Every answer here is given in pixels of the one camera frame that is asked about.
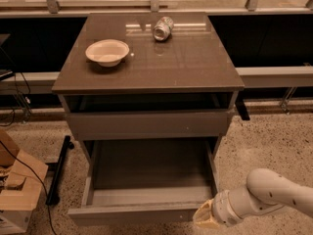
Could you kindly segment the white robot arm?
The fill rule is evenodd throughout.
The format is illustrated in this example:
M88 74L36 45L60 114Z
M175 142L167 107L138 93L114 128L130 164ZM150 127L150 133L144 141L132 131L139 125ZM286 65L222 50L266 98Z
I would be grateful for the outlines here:
M244 185L219 192L204 202L195 212L193 222L200 228L232 227L247 217L279 213L284 207L313 217L313 189L271 169L257 168L247 175Z

